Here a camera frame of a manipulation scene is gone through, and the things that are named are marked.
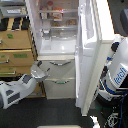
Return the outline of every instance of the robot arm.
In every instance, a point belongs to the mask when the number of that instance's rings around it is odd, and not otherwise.
[[[42,71],[39,66],[38,63],[31,67],[31,76],[24,74],[18,81],[0,81],[0,108],[7,109],[25,98],[33,92],[37,82],[48,77],[48,71]]]

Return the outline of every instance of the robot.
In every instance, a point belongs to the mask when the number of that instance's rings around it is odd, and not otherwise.
[[[115,39],[117,40],[112,47],[117,42],[118,45],[115,48],[111,47],[115,50],[109,53],[97,89],[97,100],[110,106],[118,105],[128,90],[128,37],[116,35]]]
[[[31,67],[31,76],[24,74],[18,81],[0,81],[0,108],[7,109],[19,100],[31,94],[37,82],[42,82],[48,77],[48,71],[42,71],[40,61]]]

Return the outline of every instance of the wooden cabinet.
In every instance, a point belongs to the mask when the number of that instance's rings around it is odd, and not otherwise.
[[[0,49],[26,49],[31,48],[29,32],[23,31],[2,31],[0,32]]]
[[[30,75],[36,60],[30,29],[21,30],[20,24],[19,31],[12,31],[13,22],[14,18],[10,18],[7,30],[0,31],[0,77]]]

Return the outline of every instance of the open refrigerator door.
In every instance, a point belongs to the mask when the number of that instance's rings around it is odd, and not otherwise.
[[[114,40],[107,0],[80,0],[75,52],[76,106],[86,116]]]

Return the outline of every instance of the door handle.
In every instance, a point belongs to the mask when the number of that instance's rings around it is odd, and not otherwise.
[[[16,74],[16,71],[14,72],[7,72],[7,73],[0,73],[0,75],[15,75]]]
[[[50,61],[50,63],[53,64],[53,65],[56,65],[56,66],[64,66],[64,65],[66,65],[66,64],[71,63],[71,61],[65,62],[65,63],[63,63],[63,64],[58,64],[58,63],[56,63],[55,61]]]
[[[70,82],[69,80],[65,80],[65,81],[60,81],[60,80],[58,80],[58,81],[52,81],[52,82],[54,82],[54,83],[56,83],[56,84],[66,84],[66,83],[68,83],[68,82]]]
[[[5,63],[8,63],[8,62],[9,62],[9,59],[7,59],[7,61],[0,62],[0,64],[5,64]]]

